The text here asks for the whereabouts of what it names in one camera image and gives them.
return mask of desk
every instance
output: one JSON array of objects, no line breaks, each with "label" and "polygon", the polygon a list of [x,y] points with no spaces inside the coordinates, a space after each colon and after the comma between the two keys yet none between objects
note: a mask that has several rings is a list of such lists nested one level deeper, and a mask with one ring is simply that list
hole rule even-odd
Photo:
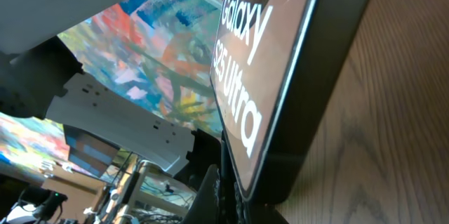
[{"label": "desk", "polygon": [[370,1],[278,210],[291,224],[449,222],[449,0]]}]

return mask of colorful painting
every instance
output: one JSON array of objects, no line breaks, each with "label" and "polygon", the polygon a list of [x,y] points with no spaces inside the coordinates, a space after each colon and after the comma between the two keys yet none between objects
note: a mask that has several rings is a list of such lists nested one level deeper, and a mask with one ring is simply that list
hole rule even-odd
[{"label": "colorful painting", "polygon": [[220,137],[209,81],[219,17],[204,0],[125,0],[59,37],[85,71],[119,95]]}]

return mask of wood grain surface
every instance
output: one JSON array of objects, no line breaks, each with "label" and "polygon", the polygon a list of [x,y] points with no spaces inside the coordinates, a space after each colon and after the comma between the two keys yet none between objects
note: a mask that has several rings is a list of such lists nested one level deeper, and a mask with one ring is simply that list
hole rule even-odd
[{"label": "wood grain surface", "polygon": [[449,0],[370,0],[290,223],[449,223]]}]

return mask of mural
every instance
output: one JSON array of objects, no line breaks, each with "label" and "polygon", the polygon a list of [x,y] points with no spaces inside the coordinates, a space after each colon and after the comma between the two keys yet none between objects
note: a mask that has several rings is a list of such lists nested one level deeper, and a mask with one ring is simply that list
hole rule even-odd
[{"label": "mural", "polygon": [[204,0],[125,0],[59,37],[85,71],[119,95],[220,137],[209,82],[219,17]]}]

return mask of brown screen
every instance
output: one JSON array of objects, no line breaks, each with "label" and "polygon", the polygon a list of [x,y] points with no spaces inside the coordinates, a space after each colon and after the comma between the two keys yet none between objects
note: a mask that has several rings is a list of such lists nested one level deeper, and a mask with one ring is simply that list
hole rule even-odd
[{"label": "brown screen", "polygon": [[223,3],[210,75],[244,190],[255,175],[306,3]]}]

